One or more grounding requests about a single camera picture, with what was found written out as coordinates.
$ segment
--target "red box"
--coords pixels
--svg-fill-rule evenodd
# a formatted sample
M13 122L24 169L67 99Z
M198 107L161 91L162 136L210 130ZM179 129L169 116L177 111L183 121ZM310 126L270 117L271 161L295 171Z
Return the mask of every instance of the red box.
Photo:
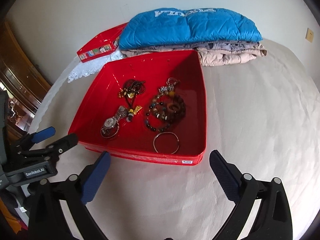
M126 23L118 25L95 36L77 51L80 60L87 62L114 52L119 45L120 34L126 25Z
M179 137L178 152L169 154L176 149L177 141L162 135L157 139L159 148L168 152L162 154L153 149L153 139L157 133L148 129L144 120L152 98L169 77L180 80L175 92L184 99L186 116L168 130ZM104 121L114 116L120 105L127 107L125 99L118 98L118 92L128 79L146 81L145 92L137 95L134 103L143 109L129 123L121 119L115 137L103 138L100 129ZM87 149L108 151L113 156L153 163L199 163L206 148L206 95L197 52L151 53L107 63L84 96L69 129L69 133L73 132Z

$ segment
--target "sticker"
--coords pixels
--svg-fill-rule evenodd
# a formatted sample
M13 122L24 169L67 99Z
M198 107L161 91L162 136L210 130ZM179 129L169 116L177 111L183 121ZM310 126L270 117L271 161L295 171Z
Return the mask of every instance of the sticker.
M94 53L93 53L92 50L88 51L88 54L89 54L90 57L94 56Z
M99 51L99 49L93 49L92 51L93 51L93 53L94 53L95 55L98 55L98 54L100 54L100 51Z
M118 38L116 38L116 40L113 42L113 46L118 47L119 45L119 39L120 39L120 36L118 36Z
M111 50L110 44L103 46L106 51Z
M183 164L192 164L193 161L182 161Z
M104 48L104 47L99 48L99 50L100 50L100 52L101 52L101 53L106 52L106 50L105 50L105 48Z
M27 212L27 210L24 207L20 207L20 210L22 213Z

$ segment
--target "white bedsheet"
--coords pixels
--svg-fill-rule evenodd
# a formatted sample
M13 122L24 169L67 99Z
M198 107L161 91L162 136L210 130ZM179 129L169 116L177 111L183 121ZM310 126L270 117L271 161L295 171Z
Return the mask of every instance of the white bedsheet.
M200 164L170 166L112 157L95 199L87 204L108 239L212 239L233 208L209 167L214 149L242 173L266 181L281 178L291 208L293 239L303 235L320 209L320 94L289 49L268 40L263 44L266 57L203 68L208 134ZM67 134L96 76L68 84L68 74L65 71L52 87L30 128L33 132L38 126L39 130L54 126L56 135L46 143ZM59 173L51 181L79 174L97 157L76 146L61 155ZM68 212L66 217L72 221ZM250 216L240 239L253 220ZM80 238L75 225L70 226Z

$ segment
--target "yellow bead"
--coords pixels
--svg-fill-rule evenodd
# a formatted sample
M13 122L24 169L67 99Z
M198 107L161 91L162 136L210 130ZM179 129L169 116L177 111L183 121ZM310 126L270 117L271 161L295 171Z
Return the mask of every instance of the yellow bead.
M174 91L170 91L170 92L169 92L169 97L170 97L170 98L174 98L174 95L175 95L175 92L174 92Z

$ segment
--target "screw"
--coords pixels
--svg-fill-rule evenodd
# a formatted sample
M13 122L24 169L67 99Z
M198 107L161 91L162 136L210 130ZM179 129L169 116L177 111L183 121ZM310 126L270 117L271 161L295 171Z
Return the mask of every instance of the screw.
M252 176L251 176L249 173L244 174L243 177L244 177L246 180L251 180L251 179L252 179Z
M78 179L78 175L76 175L76 174L72 174L72 175L69 176L69 180L70 181L75 181L77 179Z
M41 185L47 184L47 180L46 180L46 179L41 179L40 184L41 184Z
M273 180L275 181L276 184L280 184L281 183L281 179L279 179L279 178L274 178Z

